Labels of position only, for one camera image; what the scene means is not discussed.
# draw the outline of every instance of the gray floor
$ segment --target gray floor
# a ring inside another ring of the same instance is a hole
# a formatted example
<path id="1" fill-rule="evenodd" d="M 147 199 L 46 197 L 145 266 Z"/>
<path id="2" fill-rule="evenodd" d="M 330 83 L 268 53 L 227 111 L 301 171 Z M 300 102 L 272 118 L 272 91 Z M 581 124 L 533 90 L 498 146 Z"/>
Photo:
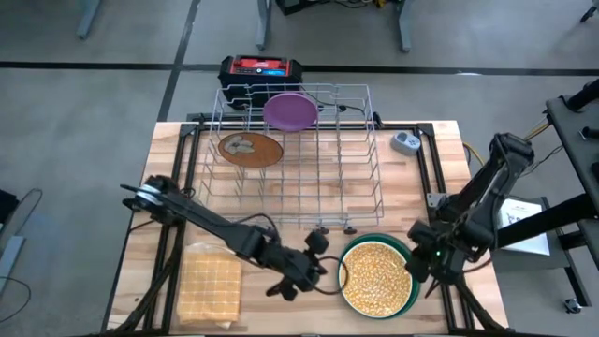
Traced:
<path id="1" fill-rule="evenodd" d="M 79 41 L 79 1 L 0 0 L 0 61 L 172 62 L 190 3 L 105 0 L 89 39 Z M 263 53 L 306 64 L 597 68 L 599 18 L 577 24 L 589 5 L 417 1 L 409 55 L 397 51 L 391 7 L 326 5 L 287 18 L 274 8 L 271 44 Z M 254 1 L 202 0 L 185 62 L 256 53 L 255 24 Z M 168 120 L 211 111 L 215 76 L 183 72 Z M 33 298 L 0 324 L 0 335 L 99 330 L 129 218 L 118 184 L 139 183 L 167 79 L 166 71 L 0 69 L 0 188 L 20 197 L 32 187 L 44 190 L 13 272 L 32 287 Z M 524 135 L 546 99 L 573 93 L 592 78 L 309 73 L 305 80 L 367 83 L 374 108 L 387 120 L 456 119 L 463 139 L 485 153 L 493 133 Z M 552 129 L 533 143 L 539 157 L 557 144 Z M 581 190 L 560 153 L 523 178 L 514 193 L 558 203 Z M 589 254 L 576 250 L 575 259 L 599 305 L 599 275 Z M 580 315 L 563 311 L 560 301 L 573 296 L 563 271 L 499 270 L 497 277 L 511 327 L 597 334 L 595 307 Z M 9 285 L 0 319 L 23 298 L 19 286 Z"/>

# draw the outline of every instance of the purple plate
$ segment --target purple plate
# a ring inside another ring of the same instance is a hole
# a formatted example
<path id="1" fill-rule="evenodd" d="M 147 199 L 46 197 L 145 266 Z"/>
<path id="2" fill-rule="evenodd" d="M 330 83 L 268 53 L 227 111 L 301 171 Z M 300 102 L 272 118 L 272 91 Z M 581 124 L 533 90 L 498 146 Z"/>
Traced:
<path id="1" fill-rule="evenodd" d="M 281 131 L 303 130 L 317 117 L 318 107 L 302 94 L 278 94 L 264 105 L 264 120 Z"/>

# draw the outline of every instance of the battery pack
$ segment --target battery pack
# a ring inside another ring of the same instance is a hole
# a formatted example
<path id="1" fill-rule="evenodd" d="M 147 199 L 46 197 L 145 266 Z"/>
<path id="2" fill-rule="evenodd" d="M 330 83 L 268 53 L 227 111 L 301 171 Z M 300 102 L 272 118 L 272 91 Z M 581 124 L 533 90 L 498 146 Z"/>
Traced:
<path id="1" fill-rule="evenodd" d="M 228 56 L 223 60 L 218 79 L 229 106 L 242 110 L 263 108 L 273 96 L 284 91 L 300 91 L 302 66 L 295 60 L 268 56 Z"/>

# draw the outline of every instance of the rack wire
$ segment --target rack wire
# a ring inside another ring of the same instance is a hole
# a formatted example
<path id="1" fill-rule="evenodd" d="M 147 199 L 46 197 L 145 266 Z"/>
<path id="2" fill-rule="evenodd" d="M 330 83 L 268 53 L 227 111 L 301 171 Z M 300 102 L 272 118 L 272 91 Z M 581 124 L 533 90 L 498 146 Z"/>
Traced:
<path id="1" fill-rule="evenodd" d="M 289 133 L 263 122 L 262 104 L 256 102 L 283 92 L 300 93 L 318 106 L 312 127 Z M 204 158 L 196 199 L 214 212 L 231 220 L 263 212 L 279 224 L 345 228 L 377 226 L 384 216 L 367 85 L 229 85 L 217 90 L 209 125 L 200 139 Z M 265 168 L 227 162 L 218 144 L 238 132 L 277 140 L 282 159 Z"/>

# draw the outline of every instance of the tan plate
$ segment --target tan plate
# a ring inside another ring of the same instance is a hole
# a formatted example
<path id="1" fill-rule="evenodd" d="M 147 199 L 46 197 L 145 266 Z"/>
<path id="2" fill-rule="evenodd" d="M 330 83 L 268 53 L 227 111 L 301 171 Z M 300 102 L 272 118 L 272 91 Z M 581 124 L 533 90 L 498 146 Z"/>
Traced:
<path id="1" fill-rule="evenodd" d="M 265 168 L 283 157 L 283 148 L 276 140 L 251 132 L 226 136 L 218 143 L 218 152 L 229 163 L 245 168 Z"/>

